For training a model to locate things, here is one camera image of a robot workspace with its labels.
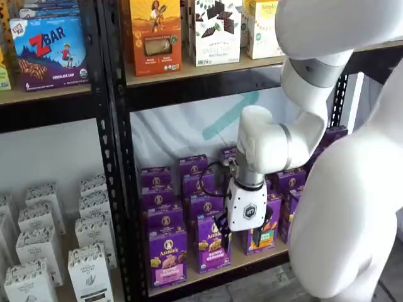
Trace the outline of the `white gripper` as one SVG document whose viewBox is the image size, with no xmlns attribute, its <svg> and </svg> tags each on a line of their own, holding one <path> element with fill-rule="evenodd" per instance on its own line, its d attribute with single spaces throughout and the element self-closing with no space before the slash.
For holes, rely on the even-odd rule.
<svg viewBox="0 0 403 302">
<path fill-rule="evenodd" d="M 253 243 L 256 248 L 267 246 L 272 237 L 269 220 L 266 217 L 267 186 L 263 181 L 258 187 L 241 186 L 234 177 L 229 181 L 225 197 L 226 213 L 215 218 L 215 225 L 221 234 L 221 246 L 229 251 L 232 232 L 254 229 Z"/>
</svg>

